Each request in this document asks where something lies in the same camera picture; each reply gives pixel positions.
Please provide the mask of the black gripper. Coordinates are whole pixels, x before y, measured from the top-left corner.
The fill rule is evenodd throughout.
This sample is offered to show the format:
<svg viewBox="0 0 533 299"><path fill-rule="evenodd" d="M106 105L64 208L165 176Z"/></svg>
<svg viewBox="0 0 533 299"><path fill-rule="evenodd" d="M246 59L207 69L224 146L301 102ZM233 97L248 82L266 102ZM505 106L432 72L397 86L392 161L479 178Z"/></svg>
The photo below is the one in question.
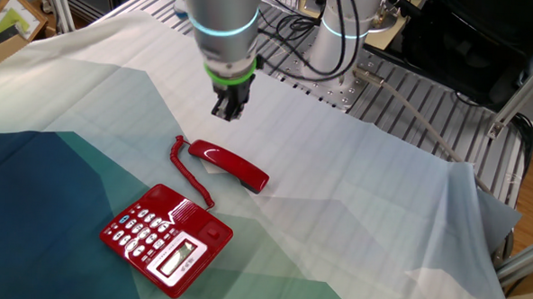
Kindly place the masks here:
<svg viewBox="0 0 533 299"><path fill-rule="evenodd" d="M250 87L253 81L254 77L251 76L237 85L214 84L213 89L217 95L217 103L212 109L212 114L225 121L238 120L250 98Z"/></svg>

